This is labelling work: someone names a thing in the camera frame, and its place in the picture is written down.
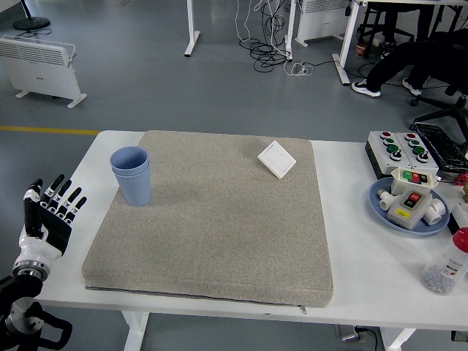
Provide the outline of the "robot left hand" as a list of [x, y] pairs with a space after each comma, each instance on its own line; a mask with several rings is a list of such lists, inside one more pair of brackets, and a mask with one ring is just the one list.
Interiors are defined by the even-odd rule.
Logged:
[[24, 228], [19, 239], [21, 260], [45, 263], [64, 255], [72, 234], [72, 223], [87, 201], [80, 187], [67, 194], [71, 185], [72, 181], [61, 174], [46, 190], [42, 190], [41, 178], [26, 190], [23, 196]]

